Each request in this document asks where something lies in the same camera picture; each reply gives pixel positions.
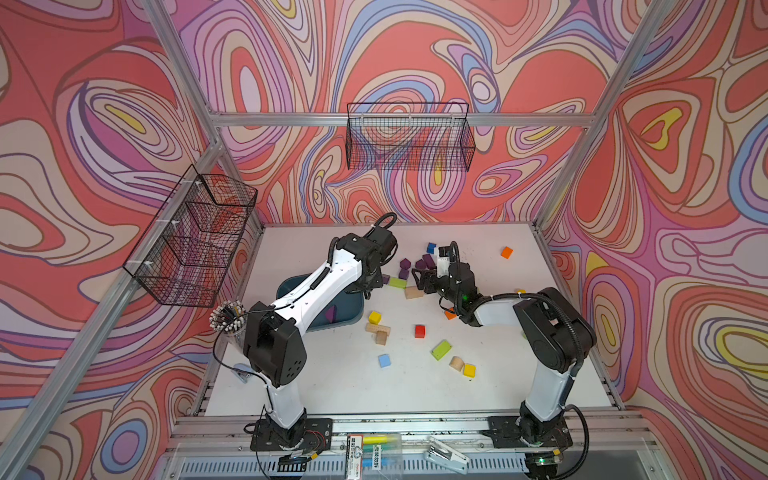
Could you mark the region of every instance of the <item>blue plastic bin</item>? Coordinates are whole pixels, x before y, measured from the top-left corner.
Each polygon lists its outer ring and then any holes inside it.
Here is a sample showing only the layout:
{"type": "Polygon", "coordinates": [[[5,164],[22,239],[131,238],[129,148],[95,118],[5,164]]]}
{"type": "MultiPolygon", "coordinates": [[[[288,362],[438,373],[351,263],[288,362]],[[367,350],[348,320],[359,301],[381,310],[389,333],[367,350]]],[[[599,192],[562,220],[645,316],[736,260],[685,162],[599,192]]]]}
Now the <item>blue plastic bin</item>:
{"type": "MultiPolygon", "coordinates": [[[[292,276],[288,280],[282,282],[280,286],[277,287],[277,298],[290,293],[291,290],[298,287],[308,276],[309,274],[292,276]]],[[[320,312],[318,316],[315,317],[315,319],[310,324],[310,327],[306,329],[306,331],[312,332],[314,330],[332,329],[336,328],[337,326],[352,325],[353,323],[357,323],[358,320],[362,318],[362,302],[362,293],[341,292],[340,294],[333,297],[331,303],[329,303],[328,306],[323,309],[323,311],[320,312]],[[326,319],[326,312],[334,305],[336,305],[336,320],[334,320],[333,323],[328,323],[328,319],[326,319]]]]}

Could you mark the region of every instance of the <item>black wire basket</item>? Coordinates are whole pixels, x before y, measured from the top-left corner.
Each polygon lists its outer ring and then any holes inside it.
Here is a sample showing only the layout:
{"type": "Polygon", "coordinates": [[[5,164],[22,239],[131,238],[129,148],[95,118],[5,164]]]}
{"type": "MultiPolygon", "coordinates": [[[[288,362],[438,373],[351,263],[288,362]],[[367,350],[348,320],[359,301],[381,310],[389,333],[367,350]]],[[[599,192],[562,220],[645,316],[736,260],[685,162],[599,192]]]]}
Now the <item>black wire basket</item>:
{"type": "Polygon", "coordinates": [[[257,194],[226,175],[198,174],[140,266],[126,270],[162,305],[212,307],[257,194]]]}
{"type": "Polygon", "coordinates": [[[465,102],[358,102],[346,106],[350,170],[469,171],[475,138],[465,102]]]}

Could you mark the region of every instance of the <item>green block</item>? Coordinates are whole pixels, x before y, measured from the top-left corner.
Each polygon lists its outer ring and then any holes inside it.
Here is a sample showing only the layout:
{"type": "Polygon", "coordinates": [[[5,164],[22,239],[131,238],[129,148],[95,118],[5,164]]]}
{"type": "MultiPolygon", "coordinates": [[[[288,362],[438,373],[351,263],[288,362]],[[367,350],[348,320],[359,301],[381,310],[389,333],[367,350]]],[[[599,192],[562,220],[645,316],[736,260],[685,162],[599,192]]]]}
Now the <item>green block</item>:
{"type": "Polygon", "coordinates": [[[406,280],[401,280],[399,278],[390,277],[389,278],[389,286],[396,286],[397,288],[406,288],[408,286],[408,282],[406,280]]]}
{"type": "Polygon", "coordinates": [[[451,344],[448,343],[446,340],[443,340],[440,342],[440,345],[437,345],[435,349],[432,351],[432,356],[435,357],[435,360],[440,360],[442,357],[445,356],[446,353],[451,351],[451,344]]]}

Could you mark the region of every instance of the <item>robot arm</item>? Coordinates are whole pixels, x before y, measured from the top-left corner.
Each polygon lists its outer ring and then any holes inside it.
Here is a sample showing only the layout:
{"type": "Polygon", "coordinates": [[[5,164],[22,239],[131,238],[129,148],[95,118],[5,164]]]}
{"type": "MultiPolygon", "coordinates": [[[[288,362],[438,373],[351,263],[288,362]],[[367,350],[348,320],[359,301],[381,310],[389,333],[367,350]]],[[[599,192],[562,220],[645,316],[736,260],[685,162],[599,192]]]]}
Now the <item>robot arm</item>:
{"type": "Polygon", "coordinates": [[[389,228],[393,213],[379,218],[364,236],[349,233],[331,242],[328,259],[298,287],[267,306],[256,303],[247,314],[243,354],[267,382],[268,412],[277,442],[291,448],[304,432],[306,410],[294,382],[306,365],[302,336],[311,322],[342,291],[370,298],[382,286],[381,266],[396,252],[389,228]]]}
{"type": "Polygon", "coordinates": [[[555,288],[533,294],[481,295],[455,242],[439,248],[436,269],[412,272],[419,289],[437,292],[453,302],[464,323],[522,327],[539,364],[531,391],[520,407],[517,433],[526,445],[540,445],[550,438],[563,418],[581,364],[597,341],[594,330],[555,288]]]}

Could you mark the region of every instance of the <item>pink wall panel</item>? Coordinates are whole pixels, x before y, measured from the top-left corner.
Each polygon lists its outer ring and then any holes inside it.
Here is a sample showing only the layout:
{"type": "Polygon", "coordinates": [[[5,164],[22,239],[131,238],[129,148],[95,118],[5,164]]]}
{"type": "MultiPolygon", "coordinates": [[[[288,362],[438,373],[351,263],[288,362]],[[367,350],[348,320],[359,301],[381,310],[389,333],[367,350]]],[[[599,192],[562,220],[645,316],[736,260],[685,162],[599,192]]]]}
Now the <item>pink wall panel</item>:
{"type": "MultiPolygon", "coordinates": [[[[206,147],[140,3],[0,2],[0,441],[206,147]]],[[[200,384],[209,313],[138,295],[25,478],[146,478],[200,384]]]]}
{"type": "Polygon", "coordinates": [[[215,111],[345,111],[461,98],[592,111],[643,0],[168,2],[215,111]]]}
{"type": "Polygon", "coordinates": [[[478,127],[469,172],[350,171],[345,128],[222,130],[265,223],[533,220],[581,129],[478,127]]]}
{"type": "Polygon", "coordinates": [[[767,19],[678,2],[546,230],[681,478],[768,478],[767,19]]]}
{"type": "MultiPolygon", "coordinates": [[[[0,415],[37,393],[205,148],[128,3],[0,5],[0,415]]],[[[0,422],[0,439],[12,421],[0,422]]]]}

